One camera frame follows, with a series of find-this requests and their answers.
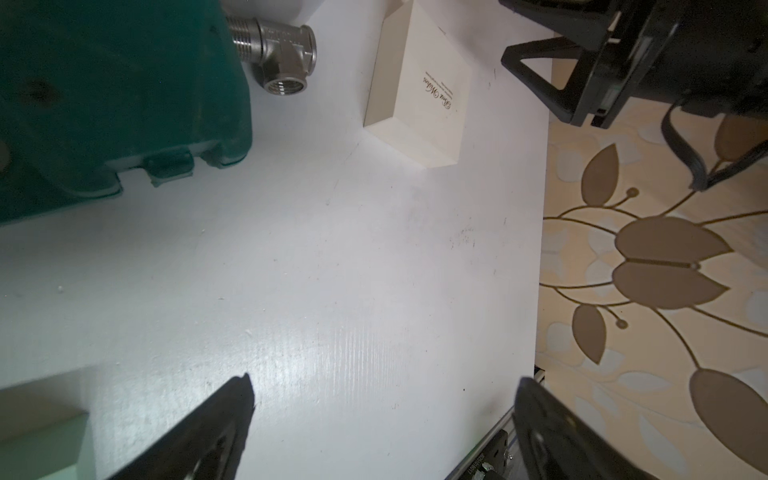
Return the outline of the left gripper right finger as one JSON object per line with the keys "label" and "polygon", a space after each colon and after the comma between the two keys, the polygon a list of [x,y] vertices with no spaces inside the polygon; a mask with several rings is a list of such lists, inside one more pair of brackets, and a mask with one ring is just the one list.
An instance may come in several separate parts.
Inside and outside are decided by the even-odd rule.
{"label": "left gripper right finger", "polygon": [[531,377],[518,385],[513,423],[530,479],[651,479]]}

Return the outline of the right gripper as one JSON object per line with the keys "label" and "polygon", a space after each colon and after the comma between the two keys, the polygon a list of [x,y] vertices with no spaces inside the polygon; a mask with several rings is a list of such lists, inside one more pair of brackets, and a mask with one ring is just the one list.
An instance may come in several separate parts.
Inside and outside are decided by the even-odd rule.
{"label": "right gripper", "polygon": [[[499,3],[563,36],[604,33],[621,5],[610,0]],[[707,118],[767,118],[765,1],[657,1],[633,40],[628,78],[603,111],[605,50],[605,43],[587,49],[553,37],[511,45],[501,63],[556,119],[570,125],[581,125],[591,115],[594,126],[607,128],[630,98],[676,105]],[[563,63],[570,74],[548,80],[529,66],[535,59]]]}

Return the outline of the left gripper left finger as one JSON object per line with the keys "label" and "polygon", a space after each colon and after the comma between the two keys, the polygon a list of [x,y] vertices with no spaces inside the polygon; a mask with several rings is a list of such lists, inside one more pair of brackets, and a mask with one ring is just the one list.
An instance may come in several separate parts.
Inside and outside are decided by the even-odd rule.
{"label": "left gripper left finger", "polygon": [[112,477],[233,479],[254,406],[250,376],[235,376]]}

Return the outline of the cream jewelry box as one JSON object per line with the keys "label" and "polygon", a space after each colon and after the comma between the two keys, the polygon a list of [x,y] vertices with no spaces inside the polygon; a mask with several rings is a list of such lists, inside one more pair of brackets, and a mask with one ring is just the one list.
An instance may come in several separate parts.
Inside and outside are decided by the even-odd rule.
{"label": "cream jewelry box", "polygon": [[382,24],[364,128],[426,168],[459,161],[472,72],[416,1]]}

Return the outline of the mint green jewelry box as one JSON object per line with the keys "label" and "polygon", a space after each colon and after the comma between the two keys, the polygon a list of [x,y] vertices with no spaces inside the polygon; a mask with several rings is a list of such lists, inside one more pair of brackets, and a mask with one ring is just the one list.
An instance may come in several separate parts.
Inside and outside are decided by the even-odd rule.
{"label": "mint green jewelry box", "polygon": [[94,479],[93,367],[1,389],[3,479]]}

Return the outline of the green plastic tool case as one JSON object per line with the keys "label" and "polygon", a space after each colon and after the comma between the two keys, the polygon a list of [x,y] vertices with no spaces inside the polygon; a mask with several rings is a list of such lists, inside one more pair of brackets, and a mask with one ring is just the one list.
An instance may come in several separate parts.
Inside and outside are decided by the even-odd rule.
{"label": "green plastic tool case", "polygon": [[249,87],[216,1],[1,5],[1,220],[154,185],[252,145]]}

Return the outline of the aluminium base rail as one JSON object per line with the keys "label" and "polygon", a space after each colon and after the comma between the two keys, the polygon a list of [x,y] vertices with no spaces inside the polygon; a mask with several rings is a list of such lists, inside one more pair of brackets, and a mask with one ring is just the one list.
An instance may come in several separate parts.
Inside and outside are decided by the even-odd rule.
{"label": "aluminium base rail", "polygon": [[539,472],[560,475],[560,467],[549,452],[543,435],[534,432],[512,406],[446,476],[446,479],[528,479],[523,447],[528,446],[539,463]]}

